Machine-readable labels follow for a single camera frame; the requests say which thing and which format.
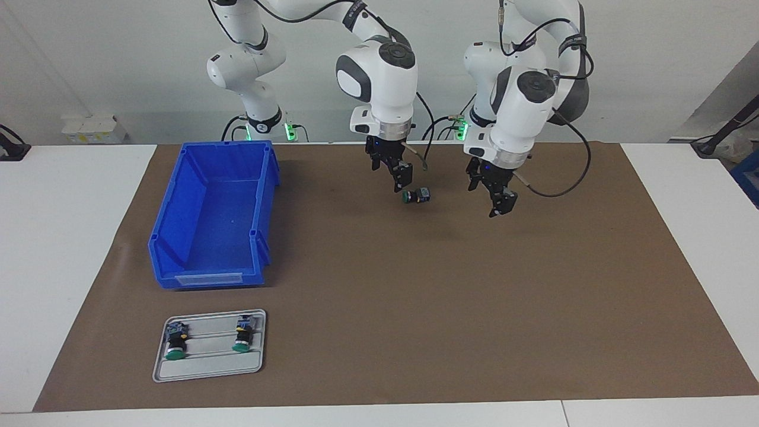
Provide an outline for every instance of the metal tray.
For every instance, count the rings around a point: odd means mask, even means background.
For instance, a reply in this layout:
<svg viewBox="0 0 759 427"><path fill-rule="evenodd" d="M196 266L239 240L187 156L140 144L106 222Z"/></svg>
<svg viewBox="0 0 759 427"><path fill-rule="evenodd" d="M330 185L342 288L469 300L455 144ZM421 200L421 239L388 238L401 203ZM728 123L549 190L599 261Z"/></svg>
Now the metal tray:
<svg viewBox="0 0 759 427"><path fill-rule="evenodd" d="M254 329L248 353L238 353L231 349L237 336L235 327L240 315L250 315L250 324ZM181 360L166 360L163 357L166 350L164 331L169 323L175 321L187 325L187 357ZM169 318L161 329L161 343L158 346L156 365L153 367L153 380L183 381L258 372L263 364L265 333L266 312L260 309Z"/></svg>

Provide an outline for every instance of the blue container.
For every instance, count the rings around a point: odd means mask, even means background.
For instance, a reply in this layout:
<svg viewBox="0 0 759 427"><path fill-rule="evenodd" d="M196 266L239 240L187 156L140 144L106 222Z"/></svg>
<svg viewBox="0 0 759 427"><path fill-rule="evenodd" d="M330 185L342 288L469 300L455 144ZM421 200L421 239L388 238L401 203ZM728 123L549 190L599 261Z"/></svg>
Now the blue container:
<svg viewBox="0 0 759 427"><path fill-rule="evenodd" d="M263 284L277 185L270 141L183 145L148 244L161 286Z"/></svg>
<svg viewBox="0 0 759 427"><path fill-rule="evenodd" d="M735 182L744 193L759 207L759 151L746 157L741 164L730 171Z"/></svg>

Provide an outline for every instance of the white tabletop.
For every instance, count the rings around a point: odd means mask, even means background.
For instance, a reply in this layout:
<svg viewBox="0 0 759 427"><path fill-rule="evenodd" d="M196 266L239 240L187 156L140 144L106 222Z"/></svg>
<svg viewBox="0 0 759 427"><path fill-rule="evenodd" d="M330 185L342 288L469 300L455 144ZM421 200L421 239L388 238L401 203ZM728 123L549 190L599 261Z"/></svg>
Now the white tabletop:
<svg viewBox="0 0 759 427"><path fill-rule="evenodd" d="M623 146L755 376L759 211L687 145ZM35 147L0 163L0 412L32 410L154 146ZM36 342L45 331L44 348ZM0 415L0 425L759 425L759 397Z"/></svg>

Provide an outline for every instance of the brown surface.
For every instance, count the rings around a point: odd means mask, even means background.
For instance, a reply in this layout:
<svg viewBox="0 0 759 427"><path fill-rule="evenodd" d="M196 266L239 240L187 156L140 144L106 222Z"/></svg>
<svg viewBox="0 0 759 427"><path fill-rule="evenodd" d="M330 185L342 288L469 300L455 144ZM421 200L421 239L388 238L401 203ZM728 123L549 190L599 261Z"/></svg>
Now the brown surface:
<svg viewBox="0 0 759 427"><path fill-rule="evenodd" d="M262 289L170 292L146 241L177 147L159 147L35 406L432 403L759 394L620 147L560 199L521 193L488 219L468 158L434 147L403 205L362 147L277 147ZM552 191L583 150L538 144L523 168ZM166 318L264 308L261 372L154 384Z"/></svg>

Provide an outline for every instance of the green light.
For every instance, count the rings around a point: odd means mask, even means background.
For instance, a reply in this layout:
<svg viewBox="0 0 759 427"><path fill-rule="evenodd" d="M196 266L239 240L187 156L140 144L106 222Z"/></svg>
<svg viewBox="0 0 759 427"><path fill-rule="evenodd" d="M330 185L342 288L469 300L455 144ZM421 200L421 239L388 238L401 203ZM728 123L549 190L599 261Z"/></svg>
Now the green light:
<svg viewBox="0 0 759 427"><path fill-rule="evenodd" d="M295 133L295 129L293 129L292 125L289 123L285 123L285 135L287 135L288 141L295 141L298 139L298 134Z"/></svg>
<svg viewBox="0 0 759 427"><path fill-rule="evenodd" d="M464 120L461 120L461 124L458 127L458 130L456 131L456 139L459 141L463 141L467 138L467 131L469 131L469 123L465 122Z"/></svg>

